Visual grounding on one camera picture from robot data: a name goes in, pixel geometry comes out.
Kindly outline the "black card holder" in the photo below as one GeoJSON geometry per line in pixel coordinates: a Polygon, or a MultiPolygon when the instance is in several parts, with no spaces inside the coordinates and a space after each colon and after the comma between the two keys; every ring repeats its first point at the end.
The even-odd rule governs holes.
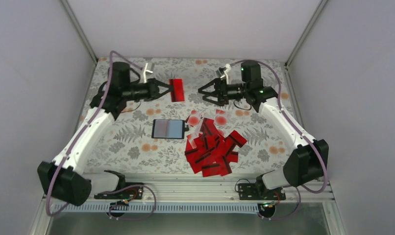
{"type": "Polygon", "coordinates": [[[152,126],[153,139],[184,139],[186,124],[180,119],[155,119],[152,126]]]}

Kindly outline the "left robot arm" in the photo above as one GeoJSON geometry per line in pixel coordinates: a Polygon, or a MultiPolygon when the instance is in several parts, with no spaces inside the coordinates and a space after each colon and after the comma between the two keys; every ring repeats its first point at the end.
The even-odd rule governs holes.
{"type": "Polygon", "coordinates": [[[113,62],[108,79],[99,86],[87,115],[68,144],[51,162],[41,162],[37,173],[47,198],[80,206],[93,195],[110,194],[120,198],[126,192],[125,177],[106,170],[94,178],[83,176],[88,157],[108,128],[117,120],[128,101],[153,101],[174,90],[173,85],[147,78],[149,65],[131,81],[128,63],[113,62]]]}

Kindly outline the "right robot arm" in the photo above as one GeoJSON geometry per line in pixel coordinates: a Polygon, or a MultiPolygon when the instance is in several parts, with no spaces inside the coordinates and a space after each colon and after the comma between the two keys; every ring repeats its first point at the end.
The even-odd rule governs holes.
{"type": "Polygon", "coordinates": [[[276,188],[288,186],[301,186],[314,194],[323,192],[328,184],[327,142],[313,137],[288,113],[281,101],[282,85],[275,71],[273,75],[278,82],[278,89],[264,85],[261,66],[272,71],[271,66],[255,60],[237,63],[241,66],[240,84],[229,82],[228,72],[233,65],[226,64],[217,70],[218,77],[200,87],[198,92],[203,95],[203,100],[218,106],[230,100],[245,99],[257,113],[277,128],[291,150],[281,168],[256,178],[256,195],[260,199],[268,199],[276,188]]]}

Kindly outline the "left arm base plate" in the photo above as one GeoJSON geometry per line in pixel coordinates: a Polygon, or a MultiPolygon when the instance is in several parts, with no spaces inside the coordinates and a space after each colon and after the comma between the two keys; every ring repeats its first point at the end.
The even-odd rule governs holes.
{"type": "Polygon", "coordinates": [[[126,182],[124,186],[117,187],[111,192],[102,192],[94,195],[95,199],[104,200],[140,200],[142,199],[144,183],[126,182]]]}

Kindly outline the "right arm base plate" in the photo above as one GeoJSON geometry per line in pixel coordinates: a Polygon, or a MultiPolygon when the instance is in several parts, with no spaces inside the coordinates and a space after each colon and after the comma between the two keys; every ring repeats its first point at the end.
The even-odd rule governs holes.
{"type": "Polygon", "coordinates": [[[238,183],[235,186],[240,200],[249,201],[277,201],[286,200],[285,190],[283,188],[266,189],[258,187],[254,183],[238,183]]]}

